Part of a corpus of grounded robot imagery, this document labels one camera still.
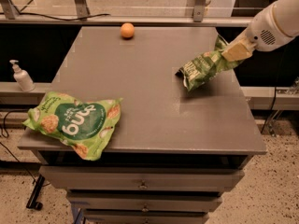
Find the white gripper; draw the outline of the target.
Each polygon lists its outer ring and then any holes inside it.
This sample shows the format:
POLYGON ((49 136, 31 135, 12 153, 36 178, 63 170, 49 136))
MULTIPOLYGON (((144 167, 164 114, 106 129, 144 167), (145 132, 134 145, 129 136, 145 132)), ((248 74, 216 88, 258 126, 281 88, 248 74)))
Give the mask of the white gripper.
POLYGON ((272 51, 294 40, 294 4, 275 2, 259 12, 246 31, 247 38, 231 42, 222 52, 228 62, 245 60, 258 51, 272 51))

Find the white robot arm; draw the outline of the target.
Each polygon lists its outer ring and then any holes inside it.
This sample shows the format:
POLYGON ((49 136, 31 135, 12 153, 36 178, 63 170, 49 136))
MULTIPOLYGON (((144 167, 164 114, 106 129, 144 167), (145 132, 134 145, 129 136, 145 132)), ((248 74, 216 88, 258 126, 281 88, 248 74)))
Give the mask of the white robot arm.
POLYGON ((299 36, 299 0, 277 0, 250 22, 221 54, 227 61, 241 61, 254 50, 272 51, 299 36))

